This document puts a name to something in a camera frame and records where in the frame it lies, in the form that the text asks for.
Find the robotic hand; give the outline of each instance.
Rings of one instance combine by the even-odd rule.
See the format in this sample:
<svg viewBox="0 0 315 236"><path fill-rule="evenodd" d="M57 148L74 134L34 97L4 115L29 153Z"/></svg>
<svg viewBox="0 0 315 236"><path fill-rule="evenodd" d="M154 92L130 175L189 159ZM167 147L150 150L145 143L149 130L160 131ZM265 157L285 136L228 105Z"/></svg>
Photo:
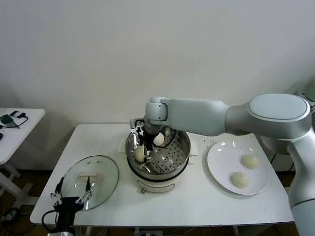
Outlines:
<svg viewBox="0 0 315 236"><path fill-rule="evenodd" d="M153 97L146 105L143 143L152 140L163 125L205 136L222 133L260 135L271 150L291 154L296 176L289 203L301 236L315 235L315 133L311 109L303 98L265 94L240 106L221 101Z"/></svg>
<svg viewBox="0 0 315 236"><path fill-rule="evenodd" d="M62 184L63 177L57 184L55 192L50 194L55 201L54 209L59 214L56 227L53 230L48 229L43 220L45 215L42 218L43 226L51 232L48 236L74 236L75 230L72 226L75 214L83 209L92 196L90 177L88 177L85 193L82 197L61 197Z"/></svg>

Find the black cable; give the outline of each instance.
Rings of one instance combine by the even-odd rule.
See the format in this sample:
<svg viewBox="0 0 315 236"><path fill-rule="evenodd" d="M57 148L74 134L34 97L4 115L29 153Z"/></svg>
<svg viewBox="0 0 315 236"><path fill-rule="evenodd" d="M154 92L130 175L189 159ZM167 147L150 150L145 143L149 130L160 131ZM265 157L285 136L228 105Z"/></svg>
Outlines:
<svg viewBox="0 0 315 236"><path fill-rule="evenodd" d="M19 126L21 126L22 124L24 124L26 121L28 121L28 119L29 119L27 116L24 116L24 117L26 118L26 120L23 121L22 123L18 124L18 125L10 126L10 127L1 125L1 128L16 128L16 127L19 127Z"/></svg>
<svg viewBox="0 0 315 236"><path fill-rule="evenodd" d="M292 163L292 165L291 165L290 169L288 170L288 172L292 170L293 166L294 166L294 162ZM287 174L285 174L285 175L280 179L280 182L281 182L286 176L287 176Z"/></svg>
<svg viewBox="0 0 315 236"><path fill-rule="evenodd" d="M137 123L138 123L139 121L142 122L142 123L144 122L143 119L136 119L136 121L134 122L134 127L137 127Z"/></svg>
<svg viewBox="0 0 315 236"><path fill-rule="evenodd" d="M10 220L6 220L6 217L7 215L11 215L11 219ZM16 232L12 232L9 227L11 227L12 225L14 225L18 220L20 220L21 218L23 218L24 216L27 216L29 214L24 214L22 216L20 216L21 213L20 213L20 210L16 207L12 207L8 210L5 211L4 215L2 214L2 198L0 196L0 216L1 216L1 219L4 218L4 220L2 220L2 224L3 224L3 228L1 229L4 230L6 229L10 234L12 235L23 235L23 234L26 234L28 233L29 231L31 231L32 229L34 229L36 227L36 225L33 225L30 229L24 231L24 232L19 232L19 233L16 233Z"/></svg>
<svg viewBox="0 0 315 236"><path fill-rule="evenodd" d="M278 230L275 226L273 226L273 228L275 229L275 231L277 232L277 234L279 234L279 236L282 236L282 234L280 234L279 230Z"/></svg>
<svg viewBox="0 0 315 236"><path fill-rule="evenodd" d="M45 214L43 214L43 216L41 217L41 224L43 225L43 227L45 229L47 229L49 232L52 232L52 229L49 229L48 226L45 224L44 222L44 219L45 219L45 216L50 214L50 213L53 213L53 212L56 212L55 210L49 210L48 212L46 212Z"/></svg>
<svg viewBox="0 0 315 236"><path fill-rule="evenodd" d="M272 164L272 162L274 161L276 155L277 155L277 154L275 153L274 156L272 157L271 161L270 161L270 164Z"/></svg>
<svg viewBox="0 0 315 236"><path fill-rule="evenodd" d="M30 229L24 231L24 232L21 232L21 233L16 233L16 232L12 232L9 227L6 228L6 230L8 230L8 232L12 235L24 235L26 233L28 233L29 231L31 231L32 229L34 229L36 227L36 225L33 225Z"/></svg>
<svg viewBox="0 0 315 236"><path fill-rule="evenodd" d="M155 145L154 143L153 143L153 145L154 145L155 147L157 147L157 148L166 148L166 147L169 146L169 145L171 144L171 142L174 140L175 135L176 135L176 130L174 130L174 134L173 134L172 138L171 138L171 139L169 140L169 142L168 142L166 145L164 145L164 146L158 146L158 145Z"/></svg>

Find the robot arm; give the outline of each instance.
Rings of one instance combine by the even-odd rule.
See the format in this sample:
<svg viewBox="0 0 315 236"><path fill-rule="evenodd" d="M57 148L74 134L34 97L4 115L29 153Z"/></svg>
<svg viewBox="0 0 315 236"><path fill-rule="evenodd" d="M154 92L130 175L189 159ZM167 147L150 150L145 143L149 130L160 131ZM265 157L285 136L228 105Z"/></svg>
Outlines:
<svg viewBox="0 0 315 236"><path fill-rule="evenodd" d="M205 136L260 135L264 144L291 154L296 167L289 202L300 235L315 234L315 133L309 104L289 94L265 94L240 106L221 101L154 97L146 105L144 130L163 125Z"/></svg>

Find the table leg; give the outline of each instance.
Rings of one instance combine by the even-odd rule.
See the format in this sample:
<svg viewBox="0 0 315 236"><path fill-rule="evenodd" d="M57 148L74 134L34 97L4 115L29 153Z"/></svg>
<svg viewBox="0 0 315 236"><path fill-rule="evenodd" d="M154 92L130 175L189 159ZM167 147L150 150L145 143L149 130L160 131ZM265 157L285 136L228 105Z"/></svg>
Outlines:
<svg viewBox="0 0 315 236"><path fill-rule="evenodd" d="M14 175L16 178L19 178L21 176L20 172L18 172L11 164L8 162L3 164L3 167L12 175Z"/></svg>
<svg viewBox="0 0 315 236"><path fill-rule="evenodd" d="M92 229L91 226L88 226L88 227L87 227L87 230L85 231L85 236L90 236L90 234L91 234L91 229Z"/></svg>
<svg viewBox="0 0 315 236"><path fill-rule="evenodd" d="M239 236L240 232L238 231L238 227L237 226L233 226L233 232L235 236Z"/></svg>
<svg viewBox="0 0 315 236"><path fill-rule="evenodd" d="M21 205L34 206L37 203L39 197L30 197L28 195L33 184L27 183L25 184L23 189L20 189L13 182L11 182L11 180L11 178L7 178L2 173L0 173L0 185L2 185L3 189L7 190L10 194L16 197L16 200L12 207L20 208Z"/></svg>
<svg viewBox="0 0 315 236"><path fill-rule="evenodd" d="M12 181L15 177L19 178L21 176L20 172L18 172L11 164L4 163L2 166L11 174L9 177L10 181ZM5 188L1 188L0 196L3 195L4 191Z"/></svg>

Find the small white table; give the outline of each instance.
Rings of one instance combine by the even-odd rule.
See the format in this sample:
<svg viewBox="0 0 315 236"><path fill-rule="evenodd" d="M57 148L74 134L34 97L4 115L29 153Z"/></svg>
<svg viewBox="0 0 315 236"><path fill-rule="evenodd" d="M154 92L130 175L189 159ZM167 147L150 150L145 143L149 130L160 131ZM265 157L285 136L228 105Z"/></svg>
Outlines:
<svg viewBox="0 0 315 236"><path fill-rule="evenodd" d="M38 197L28 196L28 192L32 188L32 183L25 184L23 189L20 189L11 181L14 177L19 177L21 174L7 161L11 158L16 149L21 145L24 139L34 129L37 123L42 119L45 114L43 109L22 109L22 108L0 108L0 117L4 114L10 115L14 111L24 112L29 118L24 124L20 126L20 129L16 128L2 128L0 133L3 134L3 138L0 140L0 165L11 174L9 178L0 173L0 184L2 189L0 195L7 190L14 197L16 201L12 207L20 208L21 205L35 205ZM18 125L22 123L25 118L13 118L14 122Z"/></svg>
<svg viewBox="0 0 315 236"><path fill-rule="evenodd" d="M41 223L42 215L53 209L50 193L61 177L77 161L91 155L114 159L120 178L116 190L105 203L76 214L74 224L77 226L240 226L293 221L287 193L253 134L217 137L189 134L190 140L199 142L198 156L190 158L192 163L175 188L162 194L140 194L126 154L119 153L119 145L129 132L128 124L77 126L31 214L31 221ZM238 141L255 148L269 176L265 189L255 196L240 196L221 187L207 170L207 154L200 152L210 139ZM54 221L54 215L45 218L47 224L54 224Z"/></svg>

